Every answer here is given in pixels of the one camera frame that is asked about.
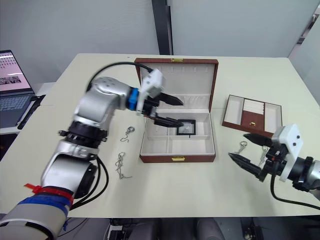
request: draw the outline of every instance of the white table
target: white table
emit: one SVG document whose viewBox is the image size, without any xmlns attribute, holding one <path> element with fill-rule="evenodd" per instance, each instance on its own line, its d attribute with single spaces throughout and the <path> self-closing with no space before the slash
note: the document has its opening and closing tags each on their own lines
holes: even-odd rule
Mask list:
<svg viewBox="0 0 320 240">
<path fill-rule="evenodd" d="M 121 54 L 79 54 L 61 75 L 42 106 L 0 162 L 0 212 L 6 213 L 31 196 L 25 183 L 39 184 L 43 169 L 83 95 L 88 79 L 103 65 L 134 61 L 136 57 L 165 57 Z M 283 124 L 297 123 L 304 146 L 300 157 L 320 160 L 320 109 L 287 58 L 212 57 L 219 61 L 211 110 L 216 158 L 213 163 L 143 163 L 139 159 L 144 131 L 143 117 L 132 111 L 116 111 L 107 142 L 100 145 L 110 182 L 95 201 L 69 213 L 71 217 L 239 217 L 317 215 L 319 211 L 279 202 L 271 196 L 270 176 L 263 183 L 239 168 L 228 152 L 239 148 L 243 132 L 221 126 L 229 94 L 282 105 Z M 103 75 L 133 87 L 139 82 L 132 66 L 110 68 Z M 125 130 L 134 126 L 129 143 L 121 143 Z M 119 180 L 115 162 L 126 152 L 123 173 L 133 176 Z M 257 164 L 262 150 L 248 144 L 242 152 Z M 104 177 L 99 189 L 103 187 Z M 292 183 L 276 179 L 279 197 L 320 206 L 311 194 L 297 191 Z"/>
<path fill-rule="evenodd" d="M 55 84 L 55 82 L 45 82 L 42 84 L 42 86 L 40 87 L 39 91 L 37 91 L 35 93 L 36 96 L 41 96 L 41 95 L 46 95 L 50 89 L 53 87 L 53 85 Z M 29 104 L 29 106 L 27 107 L 27 109 L 24 111 L 24 114 L 21 117 L 21 121 L 25 118 L 25 116 L 27 115 L 28 111 L 30 110 L 30 108 L 32 107 L 32 105 L 34 104 L 34 102 L 31 102 Z M 21 129 L 17 128 L 18 126 L 11 126 L 11 127 L 2 127 L 0 128 L 0 135 L 4 135 L 4 134 L 18 134 Z"/>
</svg>

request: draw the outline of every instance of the black cable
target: black cable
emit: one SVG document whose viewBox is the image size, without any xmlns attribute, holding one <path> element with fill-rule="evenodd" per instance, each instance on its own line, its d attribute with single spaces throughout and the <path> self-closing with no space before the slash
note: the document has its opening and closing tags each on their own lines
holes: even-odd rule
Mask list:
<svg viewBox="0 0 320 240">
<path fill-rule="evenodd" d="M 83 224 L 87 219 L 88 219 L 88 218 L 85 218 L 82 222 L 80 222 L 77 226 L 75 226 L 74 228 L 72 228 L 70 231 L 67 231 L 67 232 L 65 232 L 64 234 L 59 235 L 58 238 L 59 238 L 59 237 L 62 237 L 63 235 L 66 235 L 66 234 L 72 232 L 73 230 L 75 230 L 76 228 L 78 228 L 81 224 Z"/>
<path fill-rule="evenodd" d="M 300 202 L 300 201 L 291 201 L 291 200 L 283 199 L 283 198 L 276 196 L 276 194 L 275 194 L 275 179 L 276 179 L 278 167 L 279 167 L 279 162 L 276 161 L 272 167 L 272 175 L 271 175 L 271 181 L 270 181 L 270 191 L 271 191 L 272 196 L 275 199 L 277 199 L 278 201 L 281 201 L 284 203 L 297 204 L 297 205 L 306 206 L 309 208 L 320 210 L 320 207 L 312 205 L 312 204 L 308 204 L 308 203 L 304 203 L 304 202 Z"/>
<path fill-rule="evenodd" d="M 89 91 L 89 90 L 90 90 L 90 88 L 91 88 L 91 82 L 95 79 L 95 77 L 96 77 L 98 74 L 100 74 L 102 71 L 104 71 L 104 70 L 106 70 L 106 69 L 108 69 L 108 68 L 110 68 L 110 67 L 117 66 L 117 65 L 134 65 L 134 66 L 138 66 L 138 67 L 140 67 L 140 68 L 146 69 L 149 73 L 151 73 L 151 72 L 153 71 L 152 68 L 150 68 L 150 67 L 148 67 L 148 66 L 146 66 L 146 65 L 144 65 L 144 64 L 142 64 L 142 63 L 138 63 L 138 62 L 131 62 L 131 61 L 114 62 L 114 63 L 112 63 L 112 64 L 109 64 L 109 65 L 106 65 L 106 66 L 100 68 L 98 71 L 95 72 L 95 74 L 94 74 L 94 75 L 90 78 L 90 80 L 89 80 L 89 84 L 88 84 L 88 86 L 87 86 L 87 88 L 86 88 L 86 91 Z"/>
<path fill-rule="evenodd" d="M 88 199 L 95 192 L 95 190 L 97 189 L 99 181 L 100 181 L 101 167 L 100 167 L 100 163 L 99 163 L 98 160 L 96 161 L 96 164 L 98 166 L 98 175 L 96 177 L 96 181 L 95 181 L 95 184 L 94 184 L 92 190 L 85 197 L 81 198 L 79 201 L 77 201 L 75 204 L 73 204 L 72 207 L 70 208 L 70 211 L 73 210 L 73 209 L 78 208 L 80 203 L 82 203 L 83 201 Z"/>
<path fill-rule="evenodd" d="M 103 189 L 97 193 L 95 196 L 93 196 L 92 198 L 86 200 L 86 201 L 83 201 L 81 202 L 79 205 L 77 205 L 76 207 L 81 207 L 87 203 L 90 203 L 91 201 L 95 200 L 96 198 L 98 198 L 106 189 L 107 189 L 107 186 L 108 186 L 108 183 L 109 183 L 109 175 L 108 175 L 108 171 L 107 171 L 107 168 L 105 166 L 105 164 L 101 161 L 101 159 L 97 156 L 96 158 L 98 164 L 100 164 L 104 170 L 104 173 L 105 173 L 105 184 L 104 184 L 104 187 Z"/>
</svg>

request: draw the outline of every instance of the blue tape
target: blue tape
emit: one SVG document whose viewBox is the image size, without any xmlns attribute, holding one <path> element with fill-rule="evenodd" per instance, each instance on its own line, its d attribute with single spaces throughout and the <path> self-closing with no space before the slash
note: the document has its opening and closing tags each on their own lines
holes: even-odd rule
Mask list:
<svg viewBox="0 0 320 240">
<path fill-rule="evenodd" d="M 31 197 L 28 197 L 18 204 L 42 204 L 56 207 L 62 210 L 65 216 L 68 215 L 68 210 L 66 209 L 66 205 L 71 207 L 71 203 L 68 198 L 64 196 L 51 196 L 45 194 L 37 194 Z"/>
<path fill-rule="evenodd" d="M 129 109 L 131 111 L 135 111 L 136 110 L 137 98 L 138 98 L 138 88 L 134 88 L 132 90 L 131 96 L 130 96 L 130 98 L 128 100 Z"/>
</svg>

